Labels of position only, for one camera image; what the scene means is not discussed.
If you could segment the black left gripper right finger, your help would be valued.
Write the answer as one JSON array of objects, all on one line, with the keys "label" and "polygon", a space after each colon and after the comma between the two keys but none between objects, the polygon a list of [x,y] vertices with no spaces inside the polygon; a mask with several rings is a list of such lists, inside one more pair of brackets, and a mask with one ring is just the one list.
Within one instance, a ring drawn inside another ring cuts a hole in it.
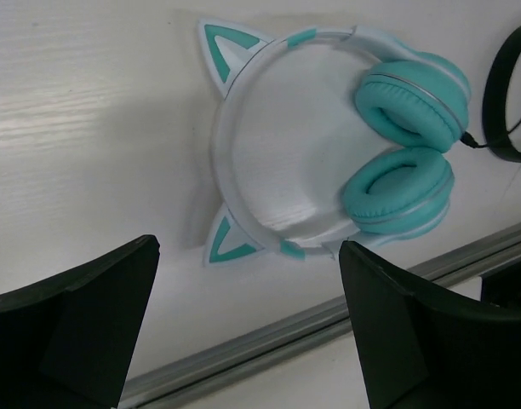
[{"label": "black left gripper right finger", "polygon": [[464,297],[347,241],[341,279],[373,408],[521,408],[521,309]]}]

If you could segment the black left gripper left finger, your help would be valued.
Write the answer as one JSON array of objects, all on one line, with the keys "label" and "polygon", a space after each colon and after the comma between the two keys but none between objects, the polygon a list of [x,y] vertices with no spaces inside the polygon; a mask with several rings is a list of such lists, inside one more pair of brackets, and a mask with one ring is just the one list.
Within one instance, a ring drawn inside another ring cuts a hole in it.
[{"label": "black left gripper left finger", "polygon": [[157,273],[143,235],[0,295],[0,408],[118,406]]}]

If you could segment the teal white cat-ear headphones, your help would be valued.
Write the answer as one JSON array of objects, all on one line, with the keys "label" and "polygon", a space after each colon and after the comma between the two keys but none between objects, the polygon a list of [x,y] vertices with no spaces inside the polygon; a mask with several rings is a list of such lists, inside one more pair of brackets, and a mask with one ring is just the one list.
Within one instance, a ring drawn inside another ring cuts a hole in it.
[{"label": "teal white cat-ear headphones", "polygon": [[[335,40],[377,59],[360,80],[353,103],[360,118],[398,144],[365,164],[344,185],[341,202],[351,226],[303,247],[263,226],[239,191],[232,144],[247,92],[270,59],[309,42]],[[297,260],[336,257],[346,240],[372,247],[414,239],[445,217],[455,176],[444,154],[470,141],[467,77],[445,58],[412,49],[369,26],[318,28],[282,38],[217,19],[198,22],[198,40],[222,103],[211,137],[211,159],[223,202],[209,231],[205,266],[249,260],[268,252]]]}]

